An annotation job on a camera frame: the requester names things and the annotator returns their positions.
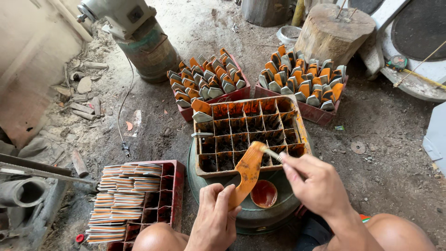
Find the dirt floor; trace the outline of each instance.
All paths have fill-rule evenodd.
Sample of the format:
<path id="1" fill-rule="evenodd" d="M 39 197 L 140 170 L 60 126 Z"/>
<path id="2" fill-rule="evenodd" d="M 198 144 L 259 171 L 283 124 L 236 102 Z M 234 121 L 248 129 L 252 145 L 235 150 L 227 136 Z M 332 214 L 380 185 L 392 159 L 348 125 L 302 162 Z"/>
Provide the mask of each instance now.
<path id="1" fill-rule="evenodd" d="M 197 58 L 200 54 L 210 57 L 225 47 L 251 82 L 253 94 L 260 70 L 280 45 L 276 37 L 279 26 L 262 28 L 244 21 L 234 1 L 147 2 L 157 9 L 158 22 L 183 59 Z M 231 29 L 234 23 L 239 27 L 238 33 Z M 148 84 L 137 74 L 119 121 L 130 146 L 131 157 L 125 157 L 116 118 L 132 80 L 132 71 L 111 35 L 100 30 L 102 25 L 96 25 L 97 38 L 81 60 L 92 57 L 88 61 L 104 62 L 110 68 L 99 71 L 81 67 L 80 70 L 101 76 L 93 81 L 92 88 L 99 93 L 101 107 L 107 115 L 96 121 L 84 120 L 72 114 L 70 108 L 58 106 L 58 98 L 54 99 L 44 129 L 57 135 L 65 129 L 78 137 L 60 143 L 65 153 L 58 166 L 73 169 L 70 155 L 74 148 L 81 152 L 89 168 L 86 179 L 92 180 L 99 180 L 104 165 L 162 159 L 177 159 L 186 164 L 193 124 L 182 118 L 167 82 Z M 421 149 L 435 104 L 394 89 L 382 76 L 367 81 L 364 72 L 360 59 L 353 58 L 347 66 L 350 79 L 346 91 L 331 123 L 319 126 L 304 121 L 314 142 L 314 155 L 322 156 L 337 168 L 358 212 L 403 217 L 426 231 L 435 245 L 446 246 L 446 216 L 442 213 L 446 210 L 445 181 L 443 176 L 434 178 L 436 172 Z M 132 131 L 127 132 L 125 121 L 133 123 Z M 335 126 L 344 126 L 345 130 L 335 130 Z M 354 153 L 350 149 L 352 141 L 366 144 L 366 153 Z M 365 160 L 369 156 L 371 163 Z M 182 232 L 189 234 L 198 205 L 187 182 L 184 195 Z M 43 251 L 78 250 L 74 239 L 87 228 L 93 209 L 93 202 L 89 200 L 93 196 L 79 185 L 71 186 Z M 231 250 L 291 250 L 296 238 L 297 233 L 287 227 L 271 234 L 239 235 Z M 105 250 L 105 245 L 91 248 Z"/>

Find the crate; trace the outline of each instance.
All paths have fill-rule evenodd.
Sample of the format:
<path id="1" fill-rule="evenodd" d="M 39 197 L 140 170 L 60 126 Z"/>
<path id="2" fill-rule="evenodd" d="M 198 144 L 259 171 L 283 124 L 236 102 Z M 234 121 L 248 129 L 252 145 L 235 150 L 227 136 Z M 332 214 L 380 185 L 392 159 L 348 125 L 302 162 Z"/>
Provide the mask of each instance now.
<path id="1" fill-rule="evenodd" d="M 341 96 L 339 99 L 334 103 L 334 110 L 331 112 L 324 111 L 318 107 L 307 105 L 306 103 L 297 101 L 297 104 L 299 106 L 299 110 L 301 111 L 302 118 L 307 119 L 309 121 L 313 121 L 321 126 L 325 126 L 328 124 L 335 116 L 336 112 L 338 111 L 339 103 L 342 99 L 342 94 L 344 93 L 345 86 L 347 85 L 348 76 L 345 75 L 344 79 L 344 86 L 341 91 Z M 262 97 L 274 97 L 274 96 L 280 96 L 280 93 L 270 91 L 268 89 L 263 88 L 260 85 L 260 82 L 257 81 L 256 87 L 255 87 L 255 93 L 254 98 L 262 98 Z"/>
<path id="2" fill-rule="evenodd" d="M 146 192 L 143 214 L 140 220 L 127 220 L 127 231 L 123 242 L 107 244 L 107 251 L 131 251 L 138 234 L 158 222 L 169 224 L 181 233 L 181 213 L 185 166 L 176 160 L 140 161 L 126 164 L 162 165 L 159 192 Z"/>
<path id="3" fill-rule="evenodd" d="M 250 90 L 251 85 L 249 84 L 248 79 L 246 78 L 245 74 L 243 73 L 243 70 L 240 68 L 239 63 L 237 63 L 237 61 L 231 54 L 229 54 L 229 56 L 234 61 L 235 66 L 237 66 L 237 68 L 239 68 L 242 71 L 242 76 L 243 76 L 244 81 L 246 82 L 246 86 L 241 89 L 230 92 L 228 94 L 223 94 L 223 95 L 216 97 L 214 99 L 207 100 L 206 102 L 208 104 L 236 101 L 236 100 L 242 100 L 242 99 L 249 98 L 249 90 Z M 192 107 L 182 108 L 181 106 L 178 105 L 178 110 L 180 111 L 181 115 L 187 122 L 192 120 L 192 115 L 194 114 L 194 110 L 192 109 Z"/>
<path id="4" fill-rule="evenodd" d="M 311 154 L 308 136 L 294 95 L 244 102 L 212 104 L 212 121 L 194 122 L 195 132 L 214 133 L 195 143 L 195 170 L 211 178 L 238 174 L 237 163 L 253 141 L 293 157 Z M 282 165 L 264 154 L 260 171 L 281 170 Z"/>

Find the person's left hand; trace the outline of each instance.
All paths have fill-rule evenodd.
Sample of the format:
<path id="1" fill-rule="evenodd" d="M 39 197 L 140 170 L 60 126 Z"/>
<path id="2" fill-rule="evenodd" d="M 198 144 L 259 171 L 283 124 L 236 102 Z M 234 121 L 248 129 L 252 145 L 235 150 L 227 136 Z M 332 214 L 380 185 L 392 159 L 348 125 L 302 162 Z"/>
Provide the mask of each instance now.
<path id="1" fill-rule="evenodd" d="M 234 189 L 220 183 L 200 189 L 200 207 L 185 251 L 225 251 L 235 241 L 235 218 L 242 207 L 227 211 Z"/>

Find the leg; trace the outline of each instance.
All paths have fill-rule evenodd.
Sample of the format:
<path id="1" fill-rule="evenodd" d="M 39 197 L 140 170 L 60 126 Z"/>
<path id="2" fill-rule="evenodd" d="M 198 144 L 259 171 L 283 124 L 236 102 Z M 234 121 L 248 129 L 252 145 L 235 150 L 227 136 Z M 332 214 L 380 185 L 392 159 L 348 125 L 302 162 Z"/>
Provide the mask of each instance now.
<path id="1" fill-rule="evenodd" d="M 420 227 L 398 216 L 381 213 L 373 216 L 365 224 L 385 251 L 436 250 Z M 328 244 L 313 249 L 313 251 L 337 250 L 340 250 L 340 247 L 336 236 Z"/>
<path id="2" fill-rule="evenodd" d="M 133 251 L 183 251 L 189 236 L 173 230 L 166 223 L 144 229 L 136 238 Z"/>

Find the black mesh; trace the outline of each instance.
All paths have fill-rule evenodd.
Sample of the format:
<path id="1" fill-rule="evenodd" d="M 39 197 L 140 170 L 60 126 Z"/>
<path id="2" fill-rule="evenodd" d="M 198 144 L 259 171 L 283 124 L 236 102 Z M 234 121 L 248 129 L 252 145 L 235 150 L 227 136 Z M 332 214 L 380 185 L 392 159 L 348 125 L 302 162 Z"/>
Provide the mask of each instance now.
<path id="1" fill-rule="evenodd" d="M 409 59 L 423 61 L 446 41 L 446 2 L 412 0 L 395 17 L 392 42 Z M 428 61 L 446 59 L 446 46 Z"/>
<path id="2" fill-rule="evenodd" d="M 358 10 L 372 15 L 383 2 L 384 0 L 349 0 L 348 7 L 358 8 Z"/>

